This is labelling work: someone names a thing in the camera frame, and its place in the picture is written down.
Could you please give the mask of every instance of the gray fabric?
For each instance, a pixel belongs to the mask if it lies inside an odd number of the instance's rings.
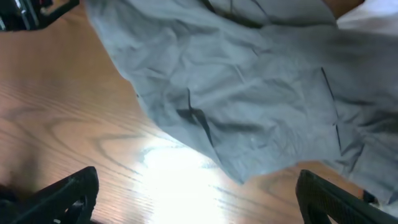
[[[387,202],[398,183],[398,40],[338,30],[318,0],[255,3],[248,18],[262,29],[199,0],[89,0],[87,10],[147,115],[234,180],[324,160]],[[231,12],[255,8],[239,6]]]

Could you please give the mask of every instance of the dark object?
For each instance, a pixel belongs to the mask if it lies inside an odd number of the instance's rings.
[[[363,192],[363,198],[362,200],[366,203],[376,203],[376,198],[373,194],[370,194],[369,192],[365,191]]]
[[[305,224],[396,224],[394,217],[376,209],[308,170],[302,170],[296,196]]]
[[[52,0],[0,0],[0,31],[44,29],[79,3],[68,0],[47,14]]]
[[[0,192],[0,224],[89,223],[98,194],[94,167],[86,167],[17,202],[9,191]]]

